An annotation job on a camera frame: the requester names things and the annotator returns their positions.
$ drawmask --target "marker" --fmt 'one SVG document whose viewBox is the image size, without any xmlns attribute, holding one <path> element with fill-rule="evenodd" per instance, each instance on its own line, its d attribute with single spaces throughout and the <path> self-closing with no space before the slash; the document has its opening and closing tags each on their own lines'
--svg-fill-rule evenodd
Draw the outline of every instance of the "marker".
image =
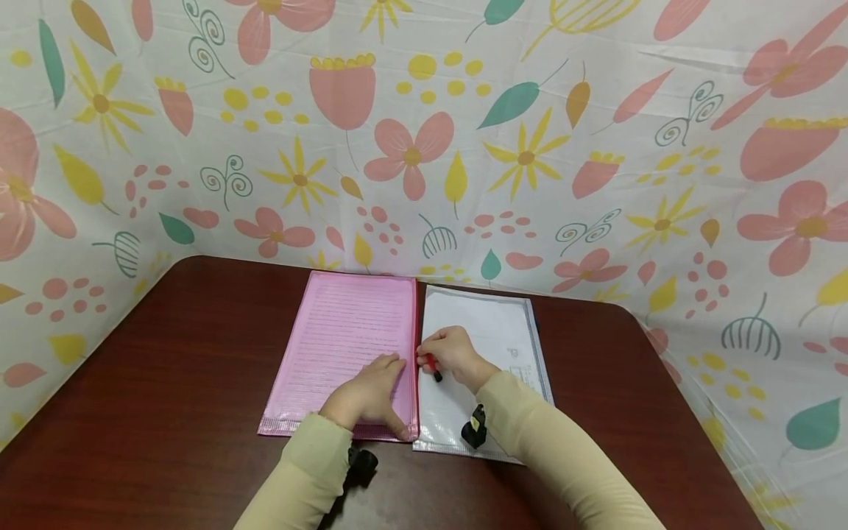
<svg viewBox="0 0 848 530">
<path fill-rule="evenodd" d="M 432 354 L 424 355 L 424 360 L 427 362 L 427 366 L 430 366 L 430 370 L 432 370 L 432 376 L 436 380 L 436 382 L 442 382 L 442 374 L 436 370 L 436 360 L 433 358 Z"/>
</svg>

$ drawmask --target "pen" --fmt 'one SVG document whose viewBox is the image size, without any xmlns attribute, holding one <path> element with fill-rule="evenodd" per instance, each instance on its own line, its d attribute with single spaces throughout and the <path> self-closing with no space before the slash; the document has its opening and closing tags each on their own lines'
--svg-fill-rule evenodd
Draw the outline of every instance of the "pen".
<svg viewBox="0 0 848 530">
<path fill-rule="evenodd" d="M 442 382 L 442 374 L 436 370 L 436 360 L 433 358 L 432 354 L 424 355 L 424 360 L 427 362 L 427 366 L 430 366 L 430 370 L 432 370 L 433 379 L 436 382 Z"/>
</svg>

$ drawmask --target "white paper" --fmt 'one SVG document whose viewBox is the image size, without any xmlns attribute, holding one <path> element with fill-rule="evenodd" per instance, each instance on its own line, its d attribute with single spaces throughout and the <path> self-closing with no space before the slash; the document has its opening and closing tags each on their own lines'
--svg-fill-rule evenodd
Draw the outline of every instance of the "white paper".
<svg viewBox="0 0 848 530">
<path fill-rule="evenodd" d="M 546 401 L 554 403 L 528 298 L 427 286 L 421 338 L 447 326 L 463 326 L 480 355 L 501 370 L 512 372 Z M 443 376 L 439 383 L 428 376 L 422 376 L 418 382 L 421 436 L 412 449 L 520 464 L 506 455 L 491 433 L 479 449 L 471 449 L 462 440 L 462 426 L 468 422 L 477 401 L 449 373 Z"/>
</svg>

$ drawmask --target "black object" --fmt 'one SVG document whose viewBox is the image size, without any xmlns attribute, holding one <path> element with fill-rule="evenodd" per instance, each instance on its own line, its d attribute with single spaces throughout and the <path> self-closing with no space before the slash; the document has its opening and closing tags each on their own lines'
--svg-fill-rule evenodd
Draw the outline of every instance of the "black object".
<svg viewBox="0 0 848 530">
<path fill-rule="evenodd" d="M 486 441 L 486 412 L 483 404 L 479 404 L 471 414 L 471 420 L 462 427 L 462 439 L 472 449 L 477 449 Z"/>
</svg>

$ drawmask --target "floral backdrop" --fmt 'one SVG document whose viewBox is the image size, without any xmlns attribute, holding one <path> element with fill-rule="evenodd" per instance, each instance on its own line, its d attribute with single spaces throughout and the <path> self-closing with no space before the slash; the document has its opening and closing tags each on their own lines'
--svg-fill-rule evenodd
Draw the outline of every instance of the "floral backdrop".
<svg viewBox="0 0 848 530">
<path fill-rule="evenodd" d="M 0 9 L 1 445 L 212 254 L 620 304 L 764 526 L 848 516 L 848 3 Z"/>
</svg>

